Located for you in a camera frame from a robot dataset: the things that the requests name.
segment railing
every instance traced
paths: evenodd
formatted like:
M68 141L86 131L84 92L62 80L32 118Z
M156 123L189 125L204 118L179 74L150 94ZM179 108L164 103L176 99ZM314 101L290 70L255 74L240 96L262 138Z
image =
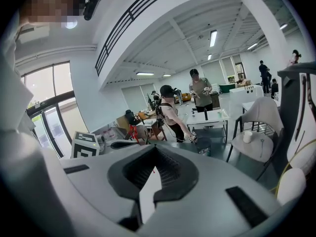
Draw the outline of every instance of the railing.
M110 35L108 36L105 44L102 47L97 63L95 64L95 69L98 75L100 75L104 63L108 59L111 51L116 45L119 38L130 26L130 24L140 15L144 10L146 10L150 5L152 5L157 0L136 0L123 14L123 16L116 23L112 29Z

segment gray floor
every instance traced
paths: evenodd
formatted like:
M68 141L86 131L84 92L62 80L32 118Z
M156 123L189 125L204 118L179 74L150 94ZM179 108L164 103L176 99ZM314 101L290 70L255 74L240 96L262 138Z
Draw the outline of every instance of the gray floor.
M219 96L221 109L225 109L226 112L230 115L230 95L222 94ZM195 107L194 103L192 102L185 102L182 106L179 104L176 105L178 111L179 111L179 117L183 120L184 123L186 123L188 119L188 114L192 111L192 108ZM208 156L218 158L221 160L226 160L230 147L231 147L231 141L233 139L234 134L234 128L235 128L235 121L236 118L241 115L234 113L234 115L231 115L231 118L228 122L228 139L227 144L225 145L223 143L223 140L216 138L212 139L212 148L211 152ZM166 137L168 139L168 142L172 142L171 146L174 147L181 147L193 152L197 152L196 148L192 145L178 145L179 143L176 143L175 134L174 132L167 126L164 125L164 131L166 134ZM260 172L263 169L263 164L261 162L257 162L247 156L244 156L243 154L235 151L233 149L229 164L235 166L237 169L245 173L246 175L250 176L253 179L256 179ZM277 185L279 177L277 176L272 164L269 165L263 176L259 179L259 183L261 183L264 187L267 189L272 189Z

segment fluorescent light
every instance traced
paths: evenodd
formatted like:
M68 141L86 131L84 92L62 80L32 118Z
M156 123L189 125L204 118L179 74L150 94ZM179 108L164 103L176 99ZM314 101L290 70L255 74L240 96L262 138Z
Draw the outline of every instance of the fluorescent light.
M153 76L154 73L138 72L136 75L138 75L138 76Z
M211 42L210 42L210 47L215 45L215 41L216 41L216 36L217 36L217 31L212 31L211 32Z
M250 46L247 50L252 49L253 47L255 47L258 43L254 43L252 46Z
M283 30L285 27L287 27L287 24L281 25L280 30Z
M77 20L74 20L73 22L67 22L66 23L66 28L68 29L72 29L72 28L75 28L78 24L78 21Z

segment white cup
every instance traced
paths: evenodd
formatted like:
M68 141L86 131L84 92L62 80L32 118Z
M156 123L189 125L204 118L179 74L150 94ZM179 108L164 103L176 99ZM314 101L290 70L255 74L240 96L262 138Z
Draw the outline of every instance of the white cup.
M252 132L250 131L245 131L243 132L243 141L244 143L250 143L252 138Z

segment ceiling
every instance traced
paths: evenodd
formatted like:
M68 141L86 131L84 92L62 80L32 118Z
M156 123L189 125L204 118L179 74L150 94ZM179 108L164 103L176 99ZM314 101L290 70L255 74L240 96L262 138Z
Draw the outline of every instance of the ceiling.
M284 32L297 25L281 0L263 0L278 23L288 24ZM217 30L214 47L209 47L210 32ZM163 23L136 47L113 73L109 83L139 79L137 72L153 72L146 79L162 78L219 57L246 51L253 43L267 40L241 0L217 0L188 9Z
M101 0L98 8L90 21L83 17L78 18L78 25L67 29L54 24L44 26L29 32L17 41L16 59L36 54L40 51L61 48L66 46L94 45L93 37L102 16L114 0ZM22 30L33 28L27 25Z

